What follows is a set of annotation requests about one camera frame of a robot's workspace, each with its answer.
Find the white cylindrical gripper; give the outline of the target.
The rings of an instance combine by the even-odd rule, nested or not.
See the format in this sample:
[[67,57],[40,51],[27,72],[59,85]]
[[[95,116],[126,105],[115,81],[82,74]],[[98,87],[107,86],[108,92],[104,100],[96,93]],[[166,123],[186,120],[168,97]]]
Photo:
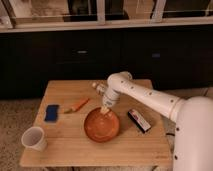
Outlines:
[[120,94],[115,90],[108,88],[103,95],[102,103],[104,106],[101,107],[100,113],[105,115],[107,114],[111,107],[113,107],[119,100]]

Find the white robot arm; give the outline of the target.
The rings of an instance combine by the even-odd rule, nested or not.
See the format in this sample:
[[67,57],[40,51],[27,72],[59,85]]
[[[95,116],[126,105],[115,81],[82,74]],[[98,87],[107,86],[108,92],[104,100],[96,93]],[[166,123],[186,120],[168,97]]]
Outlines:
[[173,171],[213,171],[213,99],[185,100],[138,85],[129,72],[120,72],[108,77],[102,104],[113,107],[121,93],[176,123]]

